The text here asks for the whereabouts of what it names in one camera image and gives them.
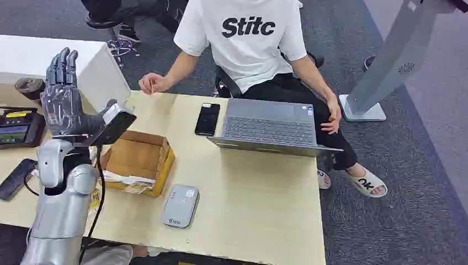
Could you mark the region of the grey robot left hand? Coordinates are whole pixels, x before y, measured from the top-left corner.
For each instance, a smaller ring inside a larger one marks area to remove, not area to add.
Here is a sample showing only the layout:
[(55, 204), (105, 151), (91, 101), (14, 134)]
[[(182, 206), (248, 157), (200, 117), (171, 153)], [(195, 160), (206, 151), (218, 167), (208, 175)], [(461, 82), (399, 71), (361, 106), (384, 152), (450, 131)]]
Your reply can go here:
[(116, 99), (108, 100), (105, 108), (97, 115), (83, 111), (77, 85), (77, 57), (76, 50), (65, 47), (52, 58), (46, 70), (41, 103), (46, 123), (54, 137), (97, 134), (105, 125), (103, 115), (117, 103)]

